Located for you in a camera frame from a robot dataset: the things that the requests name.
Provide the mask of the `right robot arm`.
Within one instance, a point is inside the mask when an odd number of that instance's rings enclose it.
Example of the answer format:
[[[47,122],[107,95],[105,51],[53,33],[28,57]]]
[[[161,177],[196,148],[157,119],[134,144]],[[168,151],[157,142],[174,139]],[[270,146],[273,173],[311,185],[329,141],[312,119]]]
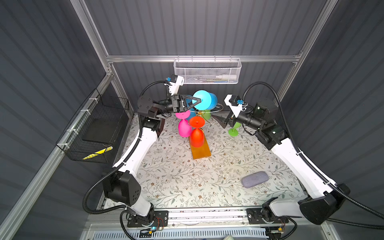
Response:
[[[320,169],[296,151],[287,131],[276,123],[280,108],[274,102],[261,101],[249,113],[247,104],[237,95],[227,95],[224,103],[231,112],[226,118],[217,117],[218,123],[223,127],[239,123],[255,130],[253,135],[289,167],[307,192],[302,197],[273,197],[265,202],[261,214],[266,223],[279,217],[298,217],[321,225],[342,206],[345,199],[333,189],[336,182],[327,176],[319,177]]]

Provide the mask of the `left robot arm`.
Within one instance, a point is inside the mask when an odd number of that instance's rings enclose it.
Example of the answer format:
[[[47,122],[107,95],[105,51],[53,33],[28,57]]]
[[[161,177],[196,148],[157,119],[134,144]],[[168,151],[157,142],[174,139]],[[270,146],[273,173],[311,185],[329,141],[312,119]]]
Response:
[[[165,119],[160,115],[184,113],[200,104],[200,98],[187,95],[173,95],[166,100],[154,101],[148,95],[138,99],[139,132],[134,141],[114,164],[114,173],[103,181],[105,197],[119,203],[110,210],[125,209],[142,225],[149,225],[155,217],[154,206],[142,195],[137,180],[138,169],[153,143],[160,137]]]

